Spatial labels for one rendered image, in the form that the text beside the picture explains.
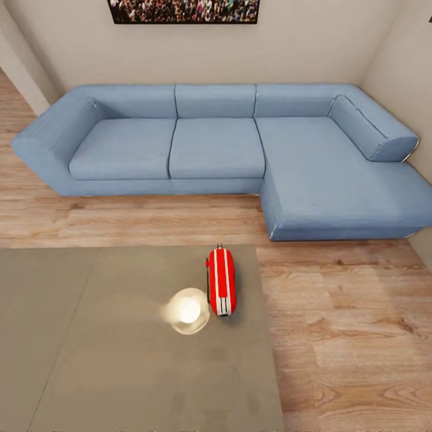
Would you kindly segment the radio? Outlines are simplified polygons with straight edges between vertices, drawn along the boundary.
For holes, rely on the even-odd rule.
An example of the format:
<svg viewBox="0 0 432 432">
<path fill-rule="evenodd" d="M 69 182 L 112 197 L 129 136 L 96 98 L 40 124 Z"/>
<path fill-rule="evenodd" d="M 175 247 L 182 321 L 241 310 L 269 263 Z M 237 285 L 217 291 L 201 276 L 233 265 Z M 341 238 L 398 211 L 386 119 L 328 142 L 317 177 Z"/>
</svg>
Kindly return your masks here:
<svg viewBox="0 0 432 432">
<path fill-rule="evenodd" d="M 217 244 L 217 249 L 210 253 L 206 260 L 208 267 L 207 303 L 213 312 L 222 317 L 235 312 L 235 268 L 233 257 L 228 249 Z"/>
</svg>

